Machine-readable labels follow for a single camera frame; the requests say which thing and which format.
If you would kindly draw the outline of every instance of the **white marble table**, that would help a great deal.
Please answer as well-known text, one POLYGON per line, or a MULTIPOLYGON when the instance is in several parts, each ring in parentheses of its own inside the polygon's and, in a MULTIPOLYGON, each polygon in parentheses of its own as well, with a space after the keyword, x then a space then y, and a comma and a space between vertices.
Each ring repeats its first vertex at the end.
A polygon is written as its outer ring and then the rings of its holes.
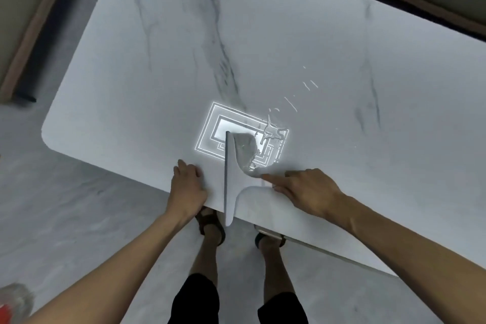
MULTIPOLYGON (((178 158, 197 163, 222 210, 224 162, 195 151, 208 111, 270 113, 289 129, 277 167, 320 167, 486 267, 484 57, 483 42, 371 0, 99 0, 42 136, 166 191, 178 158)), ((269 190, 242 194, 236 217, 390 272, 269 190)))

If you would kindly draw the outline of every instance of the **sandal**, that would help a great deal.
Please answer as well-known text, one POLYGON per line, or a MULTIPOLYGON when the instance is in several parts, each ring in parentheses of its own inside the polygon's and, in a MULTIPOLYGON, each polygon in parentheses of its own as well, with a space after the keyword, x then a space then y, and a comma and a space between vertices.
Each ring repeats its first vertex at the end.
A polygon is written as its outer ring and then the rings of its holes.
MULTIPOLYGON (((271 237, 271 238, 275 238, 275 237, 272 237, 270 235, 264 235, 262 232, 259 232, 257 234, 257 236, 255 237, 255 246, 259 249, 258 247, 258 244, 260 243, 261 239, 264 238, 264 237, 271 237)), ((281 238, 281 242, 280 242, 280 245, 279 247, 282 247, 283 245, 285 245, 285 241, 287 241, 285 239, 285 237, 283 235, 280 235, 280 238, 281 238)))
POLYGON ((199 210, 199 212, 196 214, 196 220, 199 223, 199 232, 201 232, 201 235, 204 235, 204 227, 207 226, 208 224, 214 224, 221 233, 221 242, 218 244, 218 246, 220 246, 225 241, 226 238, 225 229, 222 227, 221 222, 218 219, 217 211, 213 210, 212 214, 202 215, 201 211, 205 209, 209 209, 209 208, 203 206, 201 210, 199 210))

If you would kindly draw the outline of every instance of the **black shorts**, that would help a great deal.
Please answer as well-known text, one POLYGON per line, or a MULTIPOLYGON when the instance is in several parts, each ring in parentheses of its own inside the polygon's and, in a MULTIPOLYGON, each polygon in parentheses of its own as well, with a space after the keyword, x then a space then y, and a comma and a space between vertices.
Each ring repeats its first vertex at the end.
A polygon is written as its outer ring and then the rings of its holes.
MULTIPOLYGON (((219 295, 214 284, 202 274, 191 274, 172 303, 169 324, 218 322, 219 295)), ((295 293, 272 297, 258 309, 261 324, 307 324, 307 316, 295 293)))

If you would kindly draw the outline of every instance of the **gray floor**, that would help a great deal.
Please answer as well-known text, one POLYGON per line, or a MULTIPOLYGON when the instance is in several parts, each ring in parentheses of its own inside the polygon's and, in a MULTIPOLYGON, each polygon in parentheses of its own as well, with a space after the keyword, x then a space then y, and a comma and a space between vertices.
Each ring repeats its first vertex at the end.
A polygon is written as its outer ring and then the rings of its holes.
MULTIPOLYGON (((165 192, 57 154, 41 140, 42 122, 95 2, 60 0, 26 71, 39 81, 38 102, 0 107, 0 286, 27 284, 35 309, 134 238, 167 199, 165 192)), ((258 322, 264 264, 254 236, 252 225, 237 220, 218 252, 222 323, 258 322)), ((167 322, 201 240, 195 222, 175 237, 124 323, 167 322)), ((440 322, 397 278, 293 243, 282 254, 310 322, 440 322)))

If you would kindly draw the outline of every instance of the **hand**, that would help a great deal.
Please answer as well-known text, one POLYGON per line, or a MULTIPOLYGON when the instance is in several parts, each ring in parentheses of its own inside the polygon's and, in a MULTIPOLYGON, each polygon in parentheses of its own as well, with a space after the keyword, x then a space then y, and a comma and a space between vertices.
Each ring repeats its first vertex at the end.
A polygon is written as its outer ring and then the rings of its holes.
POLYGON ((174 167, 165 215, 177 221, 182 228, 201 210, 208 192, 201 185, 202 172, 198 167, 186 165, 181 159, 177 165, 174 167))
POLYGON ((285 177, 271 174, 261 177, 272 183, 274 190, 287 196, 298 209, 340 226, 347 223, 350 200, 354 199, 345 195, 322 170, 289 170, 285 177))

